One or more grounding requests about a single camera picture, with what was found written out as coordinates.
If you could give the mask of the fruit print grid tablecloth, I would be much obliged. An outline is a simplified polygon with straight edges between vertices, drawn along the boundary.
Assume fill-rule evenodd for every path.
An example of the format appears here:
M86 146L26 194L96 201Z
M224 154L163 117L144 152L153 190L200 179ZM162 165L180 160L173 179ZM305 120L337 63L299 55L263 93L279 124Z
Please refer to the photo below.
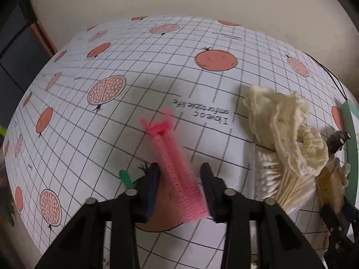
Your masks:
M244 94L259 85L297 92L323 137L331 110L355 98L307 54L262 32L204 18L119 20L80 33L19 99L4 148L21 219L45 252L89 196L124 191L155 159L140 123L172 111L175 135L193 167L209 162L232 188L250 188L250 133Z

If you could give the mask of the teal shallow cardboard box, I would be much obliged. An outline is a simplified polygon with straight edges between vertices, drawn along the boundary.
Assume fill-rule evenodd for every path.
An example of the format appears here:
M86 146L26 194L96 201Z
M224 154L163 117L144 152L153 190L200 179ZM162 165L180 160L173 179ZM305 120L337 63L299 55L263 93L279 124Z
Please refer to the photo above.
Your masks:
M346 101L340 110L345 130L350 134L350 139L346 142L347 162L351 165L346 198L355 206L358 197L358 109L350 101Z

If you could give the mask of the cream lace cloth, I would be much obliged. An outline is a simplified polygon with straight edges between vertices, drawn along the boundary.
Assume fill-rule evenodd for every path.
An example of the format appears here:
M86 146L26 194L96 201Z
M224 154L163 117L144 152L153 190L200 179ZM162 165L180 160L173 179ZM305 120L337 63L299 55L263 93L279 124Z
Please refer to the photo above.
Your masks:
M316 177L328 162L328 148L315 127L306 126L309 102L252 85L243 100L249 127L257 141L276 150L285 168L302 177Z

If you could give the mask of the green plastic figure toy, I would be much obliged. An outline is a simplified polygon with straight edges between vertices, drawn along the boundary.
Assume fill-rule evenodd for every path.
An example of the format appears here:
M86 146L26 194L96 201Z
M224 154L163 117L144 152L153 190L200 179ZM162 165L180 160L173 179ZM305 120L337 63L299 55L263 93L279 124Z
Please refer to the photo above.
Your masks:
M119 171L119 178L123 182L126 189L134 189L134 184L126 170Z

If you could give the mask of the black toy car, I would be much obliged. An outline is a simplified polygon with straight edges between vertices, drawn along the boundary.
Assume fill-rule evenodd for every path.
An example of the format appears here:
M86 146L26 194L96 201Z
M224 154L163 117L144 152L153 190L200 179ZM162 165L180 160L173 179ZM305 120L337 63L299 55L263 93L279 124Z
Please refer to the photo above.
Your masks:
M351 139L350 133L342 130L334 132L326 141L328 153L334 155L340 151L344 144Z

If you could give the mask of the pink honeycomb hair roller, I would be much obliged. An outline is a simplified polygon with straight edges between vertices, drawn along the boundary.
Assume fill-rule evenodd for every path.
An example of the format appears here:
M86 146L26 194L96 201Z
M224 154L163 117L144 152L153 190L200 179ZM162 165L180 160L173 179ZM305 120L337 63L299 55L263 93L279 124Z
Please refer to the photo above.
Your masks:
M207 217L209 212L206 199L183 148L176 139L170 110L165 110L162 121L151 124L142 119L140 122L152 138L161 173L175 197L181 218L188 222Z

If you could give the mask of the bag of cotton swabs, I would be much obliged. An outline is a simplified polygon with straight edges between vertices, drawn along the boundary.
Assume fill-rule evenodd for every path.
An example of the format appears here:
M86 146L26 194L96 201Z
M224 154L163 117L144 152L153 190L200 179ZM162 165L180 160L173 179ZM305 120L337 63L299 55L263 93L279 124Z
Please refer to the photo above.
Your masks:
M316 191L315 178L284 167L275 152L254 147L254 199L273 199L287 214L299 210Z

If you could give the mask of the brown snack packet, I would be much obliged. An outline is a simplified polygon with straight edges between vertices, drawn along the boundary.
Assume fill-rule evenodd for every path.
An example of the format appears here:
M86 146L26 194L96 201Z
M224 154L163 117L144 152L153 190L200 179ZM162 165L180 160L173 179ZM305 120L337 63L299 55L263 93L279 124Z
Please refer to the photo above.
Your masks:
M343 166L337 157L331 156L321 173L315 178L320 206L329 205L336 214L344 205L345 188L349 185L350 164Z

